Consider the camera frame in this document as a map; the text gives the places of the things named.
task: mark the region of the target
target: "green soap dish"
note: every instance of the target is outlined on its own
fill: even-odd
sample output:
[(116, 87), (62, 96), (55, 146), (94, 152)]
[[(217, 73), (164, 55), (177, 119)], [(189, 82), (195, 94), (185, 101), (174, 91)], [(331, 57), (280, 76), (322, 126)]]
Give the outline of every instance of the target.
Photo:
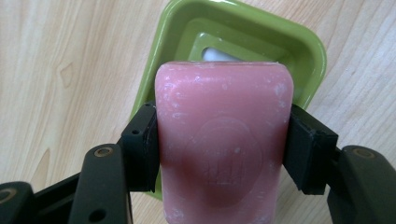
[[(163, 11), (132, 115), (154, 100), (158, 68), (172, 61), (202, 61), (212, 48), (243, 61), (285, 64), (293, 103), (306, 108), (325, 75), (326, 52), (307, 28), (235, 0), (172, 0)], [(161, 199), (161, 180), (154, 197)]]

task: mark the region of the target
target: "wooden table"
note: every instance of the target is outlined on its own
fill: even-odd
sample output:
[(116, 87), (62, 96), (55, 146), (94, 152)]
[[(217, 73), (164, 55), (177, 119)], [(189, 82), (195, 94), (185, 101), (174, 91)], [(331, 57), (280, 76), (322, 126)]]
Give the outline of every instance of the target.
[[(127, 124), (168, 0), (0, 1), (0, 183), (34, 190), (81, 169), (90, 148)], [(323, 41), (327, 76), (308, 112), (396, 166), (393, 0), (245, 0)], [(162, 203), (133, 193), (135, 223), (165, 223)], [(326, 197), (304, 196), (283, 171), (276, 223), (331, 223)]]

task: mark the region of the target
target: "white residue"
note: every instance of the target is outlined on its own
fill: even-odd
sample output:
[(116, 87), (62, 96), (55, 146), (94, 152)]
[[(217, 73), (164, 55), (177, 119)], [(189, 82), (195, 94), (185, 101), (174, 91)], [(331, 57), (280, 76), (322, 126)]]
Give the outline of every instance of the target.
[(199, 68), (215, 68), (215, 64), (214, 63), (198, 63), (197, 67)]
[(172, 118), (174, 118), (174, 119), (180, 119), (180, 118), (182, 118), (183, 116), (186, 116), (187, 114), (186, 113), (174, 113), (173, 115), (172, 115)]
[(265, 121), (265, 123), (270, 127), (274, 127), (274, 124), (269, 120)]
[(163, 95), (163, 99), (164, 99), (165, 101), (169, 100), (169, 94), (168, 94), (168, 93), (164, 94), (164, 95)]
[(180, 107), (180, 104), (178, 104), (178, 103), (172, 103), (172, 107), (174, 107), (174, 108), (179, 108), (179, 107)]
[(277, 97), (281, 97), (286, 91), (286, 86), (283, 83), (278, 83), (274, 86), (274, 91)]
[(173, 217), (175, 217), (175, 218), (184, 217), (184, 213), (180, 209), (174, 208), (174, 209), (172, 209), (172, 211), (173, 211), (173, 214), (172, 214)]
[(173, 89), (176, 85), (171, 83), (171, 82), (167, 82), (164, 84), (164, 89), (168, 90), (168, 89)]
[(282, 108), (286, 107), (286, 103), (284, 101), (279, 101), (279, 106)]
[(272, 170), (272, 171), (275, 170), (275, 163), (273, 161), (270, 161), (268, 166), (270, 167), (270, 170)]
[(186, 96), (183, 95), (181, 92), (178, 91), (178, 92), (176, 93), (176, 98), (177, 98), (177, 99), (185, 99)]
[(268, 215), (262, 215), (260, 217), (257, 217), (251, 224), (264, 224), (264, 223), (271, 223), (271, 219), (268, 217)]

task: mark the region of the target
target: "pink soap bar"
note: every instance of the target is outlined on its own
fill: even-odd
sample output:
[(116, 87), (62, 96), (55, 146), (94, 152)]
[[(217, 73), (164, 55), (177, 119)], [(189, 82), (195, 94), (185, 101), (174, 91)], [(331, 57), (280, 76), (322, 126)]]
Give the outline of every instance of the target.
[(166, 63), (155, 80), (169, 223), (271, 223), (293, 85), (279, 63)]

